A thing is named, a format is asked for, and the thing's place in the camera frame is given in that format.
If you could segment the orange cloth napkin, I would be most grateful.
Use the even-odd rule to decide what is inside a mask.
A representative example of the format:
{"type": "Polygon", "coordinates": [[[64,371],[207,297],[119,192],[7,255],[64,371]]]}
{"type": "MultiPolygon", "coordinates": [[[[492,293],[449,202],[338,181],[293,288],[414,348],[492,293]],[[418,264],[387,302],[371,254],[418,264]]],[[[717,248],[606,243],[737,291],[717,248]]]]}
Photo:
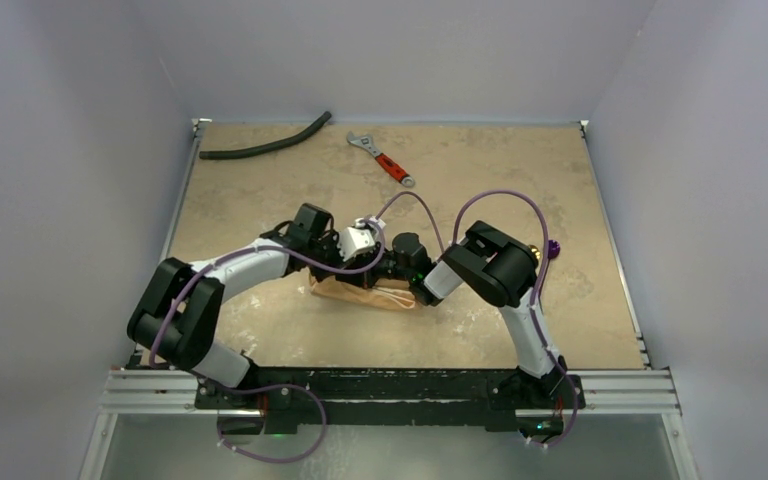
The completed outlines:
{"type": "Polygon", "coordinates": [[[308,275],[313,295],[380,310],[417,310],[422,305],[403,280],[381,280],[371,289],[364,289],[329,277],[322,281],[308,275]]]}

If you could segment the purple spoon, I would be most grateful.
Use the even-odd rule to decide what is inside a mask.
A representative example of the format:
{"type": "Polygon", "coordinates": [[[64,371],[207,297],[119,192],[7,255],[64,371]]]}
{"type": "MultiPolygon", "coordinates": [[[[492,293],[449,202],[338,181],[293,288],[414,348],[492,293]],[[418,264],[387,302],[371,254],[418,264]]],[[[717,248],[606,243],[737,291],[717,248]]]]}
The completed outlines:
{"type": "Polygon", "coordinates": [[[555,240],[555,239],[550,239],[548,241],[548,247],[547,247],[547,250],[546,250],[546,257],[549,260],[554,260],[554,259],[556,259],[560,255],[560,252],[561,252],[561,245],[560,245],[560,243],[557,240],[555,240]]]}

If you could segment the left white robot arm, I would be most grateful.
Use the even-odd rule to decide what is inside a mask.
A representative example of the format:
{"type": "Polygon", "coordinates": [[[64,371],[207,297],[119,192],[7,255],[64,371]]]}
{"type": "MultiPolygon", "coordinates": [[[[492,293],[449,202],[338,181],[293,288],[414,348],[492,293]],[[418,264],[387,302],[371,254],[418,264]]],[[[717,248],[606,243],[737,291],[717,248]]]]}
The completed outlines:
{"type": "Polygon", "coordinates": [[[163,260],[131,315],[127,335],[154,359],[219,383],[232,408],[257,399],[258,382],[247,375],[252,361],[216,338],[222,305],[262,283],[307,267],[327,273],[343,266],[333,216],[309,203],[295,217],[262,233],[245,247],[214,259],[163,260]]]}

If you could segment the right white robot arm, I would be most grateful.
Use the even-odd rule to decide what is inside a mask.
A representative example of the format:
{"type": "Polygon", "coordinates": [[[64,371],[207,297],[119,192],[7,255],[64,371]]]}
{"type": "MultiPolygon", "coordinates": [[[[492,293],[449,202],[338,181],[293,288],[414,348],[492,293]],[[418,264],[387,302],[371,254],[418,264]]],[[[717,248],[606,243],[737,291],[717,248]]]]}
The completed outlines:
{"type": "Polygon", "coordinates": [[[416,233],[397,235],[379,263],[350,283],[372,289],[386,280],[403,282],[418,303],[436,306],[462,285],[499,309],[517,356],[517,373],[508,382],[519,384],[524,399],[544,407],[561,391],[563,374],[558,353],[548,345],[532,294],[539,260],[530,246],[495,227],[477,221],[465,237],[431,259],[416,233]]]}

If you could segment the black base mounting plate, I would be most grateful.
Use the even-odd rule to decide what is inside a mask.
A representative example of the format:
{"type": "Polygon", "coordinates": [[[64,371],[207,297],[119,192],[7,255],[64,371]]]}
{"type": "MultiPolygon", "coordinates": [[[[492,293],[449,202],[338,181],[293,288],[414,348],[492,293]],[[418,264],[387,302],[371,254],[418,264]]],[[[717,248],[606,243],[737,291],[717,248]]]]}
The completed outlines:
{"type": "Polygon", "coordinates": [[[554,394],[508,382],[517,369],[259,367],[244,385],[202,381],[198,409],[250,410],[269,434],[302,425],[470,426],[489,432],[560,434],[585,406],[582,382],[563,375],[554,394]]]}

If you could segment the red handled adjustable wrench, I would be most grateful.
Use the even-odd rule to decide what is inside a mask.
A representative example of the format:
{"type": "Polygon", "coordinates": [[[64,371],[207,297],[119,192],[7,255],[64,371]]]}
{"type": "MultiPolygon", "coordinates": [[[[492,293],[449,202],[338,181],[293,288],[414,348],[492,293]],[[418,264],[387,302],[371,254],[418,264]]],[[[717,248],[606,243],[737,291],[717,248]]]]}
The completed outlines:
{"type": "Polygon", "coordinates": [[[375,145],[372,135],[355,135],[353,132],[348,132],[346,140],[350,145],[369,153],[378,165],[401,186],[413,188],[416,185],[414,178],[405,169],[375,145]]]}

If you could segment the aluminium frame rail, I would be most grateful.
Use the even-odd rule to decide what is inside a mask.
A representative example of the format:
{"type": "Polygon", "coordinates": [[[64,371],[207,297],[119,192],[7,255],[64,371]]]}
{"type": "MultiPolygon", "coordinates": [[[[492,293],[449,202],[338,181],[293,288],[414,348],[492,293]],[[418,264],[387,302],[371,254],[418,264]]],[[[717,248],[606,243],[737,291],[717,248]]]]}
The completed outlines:
{"type": "MultiPolygon", "coordinates": [[[[667,370],[584,370],[584,415],[668,415],[681,412],[667,370]]],[[[208,414],[195,406],[198,381],[181,371],[115,370],[108,375],[99,405],[107,414],[208,414]]]]}

